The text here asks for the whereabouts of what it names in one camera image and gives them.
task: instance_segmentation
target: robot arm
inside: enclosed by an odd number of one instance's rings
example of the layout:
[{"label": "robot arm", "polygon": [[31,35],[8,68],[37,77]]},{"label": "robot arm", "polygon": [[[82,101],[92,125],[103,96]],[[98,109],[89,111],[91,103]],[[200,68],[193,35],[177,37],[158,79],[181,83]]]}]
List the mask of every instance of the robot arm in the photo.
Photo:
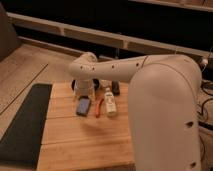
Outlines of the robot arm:
[{"label": "robot arm", "polygon": [[138,171],[200,171],[196,118],[201,72],[184,55],[150,55],[98,63],[85,53],[70,64],[76,83],[128,82],[130,131]]}]

